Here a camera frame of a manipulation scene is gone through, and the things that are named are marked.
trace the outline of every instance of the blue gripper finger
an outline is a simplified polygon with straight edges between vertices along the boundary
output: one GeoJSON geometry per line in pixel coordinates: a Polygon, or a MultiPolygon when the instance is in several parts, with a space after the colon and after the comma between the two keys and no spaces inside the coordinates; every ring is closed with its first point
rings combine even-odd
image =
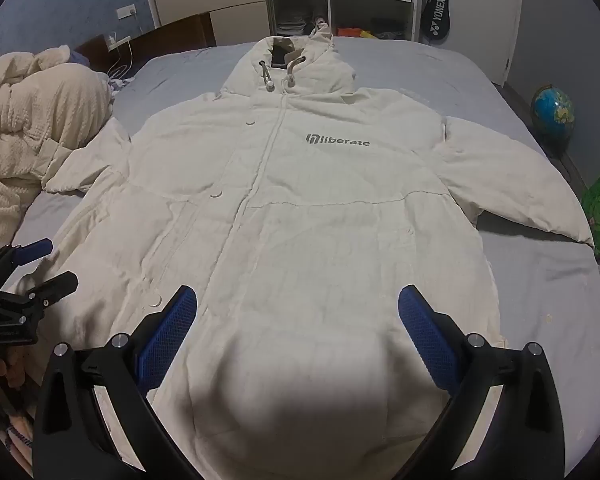
{"type": "Polygon", "coordinates": [[[461,382],[458,356],[437,326],[434,310],[415,286],[401,291],[398,314],[436,386],[453,395],[461,382]]]}
{"type": "Polygon", "coordinates": [[[164,317],[136,359],[136,384],[144,395],[160,386],[196,319],[196,293],[188,286],[181,286],[164,311],[164,317]]]}
{"type": "Polygon", "coordinates": [[[13,264],[18,267],[27,265],[51,254],[51,251],[53,250],[54,245],[51,243],[51,240],[49,240],[49,238],[44,238],[43,240],[33,242],[32,244],[14,250],[12,261],[13,264]]]}

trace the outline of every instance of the globe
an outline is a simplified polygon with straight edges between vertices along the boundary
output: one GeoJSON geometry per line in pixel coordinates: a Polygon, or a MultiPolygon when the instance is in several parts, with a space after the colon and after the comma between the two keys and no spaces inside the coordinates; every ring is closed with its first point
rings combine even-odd
{"type": "Polygon", "coordinates": [[[573,102],[559,88],[543,86],[531,101],[531,120],[540,137],[538,140],[563,152],[576,123],[573,102]]]}

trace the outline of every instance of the hooded jacket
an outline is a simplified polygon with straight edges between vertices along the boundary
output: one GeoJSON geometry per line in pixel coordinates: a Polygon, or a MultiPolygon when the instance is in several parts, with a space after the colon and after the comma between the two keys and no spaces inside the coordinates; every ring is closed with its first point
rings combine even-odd
{"type": "MultiPolygon", "coordinates": [[[[533,150],[399,92],[356,90],[326,28],[292,40],[306,59],[290,84],[271,67],[288,41],[260,41],[218,94],[149,118],[103,164],[22,284],[64,270],[80,282],[48,309],[30,370],[60,340],[131,333],[186,284],[198,314],[149,398],[205,478],[391,478],[448,400],[400,323],[400,290],[415,284],[465,333],[501,345],[472,221],[488,210],[592,244],[589,226],[533,150]]],[[[96,148],[73,152],[58,186],[83,183],[68,162],[102,160],[96,148]]]]}

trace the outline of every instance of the bed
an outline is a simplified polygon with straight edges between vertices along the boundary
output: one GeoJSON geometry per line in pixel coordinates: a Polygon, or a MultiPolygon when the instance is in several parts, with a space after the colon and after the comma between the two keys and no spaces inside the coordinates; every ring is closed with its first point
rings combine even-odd
{"type": "MultiPolygon", "coordinates": [[[[336,38],[360,87],[389,88],[441,114],[474,121],[541,152],[485,75],[467,58],[401,41],[336,38]]],[[[151,60],[115,98],[113,115],[131,136],[171,105],[216,92],[253,46],[212,47],[151,60]]],[[[52,238],[80,194],[42,193],[14,244],[52,238]]],[[[502,334],[512,348],[538,341],[557,385],[571,470],[600,434],[600,276],[590,247],[483,214],[478,230],[500,298],[502,334]]],[[[13,285],[32,265],[11,277],[13,285]]]]}

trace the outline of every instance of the crumpled blanket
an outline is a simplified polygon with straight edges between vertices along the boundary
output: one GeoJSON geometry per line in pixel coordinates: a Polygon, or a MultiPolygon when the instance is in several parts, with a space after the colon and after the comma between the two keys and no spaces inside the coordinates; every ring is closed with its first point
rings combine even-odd
{"type": "Polygon", "coordinates": [[[0,57],[0,247],[71,150],[110,115],[111,90],[66,45],[0,57]]]}

